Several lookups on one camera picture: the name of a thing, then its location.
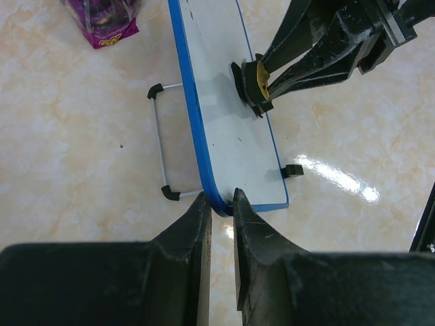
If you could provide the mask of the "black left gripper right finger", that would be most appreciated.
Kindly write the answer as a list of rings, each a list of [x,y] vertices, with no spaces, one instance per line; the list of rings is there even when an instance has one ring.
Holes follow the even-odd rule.
[[[311,252],[233,198],[237,309],[244,325],[433,325],[429,253]]]

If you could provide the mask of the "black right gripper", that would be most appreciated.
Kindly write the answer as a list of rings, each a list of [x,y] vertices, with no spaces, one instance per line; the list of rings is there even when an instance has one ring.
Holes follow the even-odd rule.
[[[273,73],[312,49],[268,87],[270,100],[289,92],[341,83],[356,67],[362,75],[371,72],[396,48],[417,37],[416,24],[434,17],[433,1],[355,4],[336,12],[336,1],[290,2],[260,60],[266,71]]]

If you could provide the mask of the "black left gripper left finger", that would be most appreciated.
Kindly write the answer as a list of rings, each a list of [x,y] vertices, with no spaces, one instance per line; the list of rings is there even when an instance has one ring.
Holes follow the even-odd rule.
[[[2,325],[207,325],[211,205],[148,242],[15,244],[1,252]]]

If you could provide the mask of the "yellow and black eraser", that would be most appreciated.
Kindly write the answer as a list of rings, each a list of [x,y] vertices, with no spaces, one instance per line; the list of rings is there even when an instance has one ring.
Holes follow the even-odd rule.
[[[263,118],[263,115],[274,107],[268,91],[270,75],[262,61],[243,62],[241,66],[232,62],[230,67],[240,99],[257,117]]]

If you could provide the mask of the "blue framed whiteboard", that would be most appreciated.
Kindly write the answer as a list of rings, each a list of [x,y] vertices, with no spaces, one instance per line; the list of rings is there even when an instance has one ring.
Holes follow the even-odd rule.
[[[238,188],[256,212],[286,209],[270,120],[242,102],[230,68],[254,57],[239,3],[170,1],[169,12],[201,191],[223,217],[232,215]]]

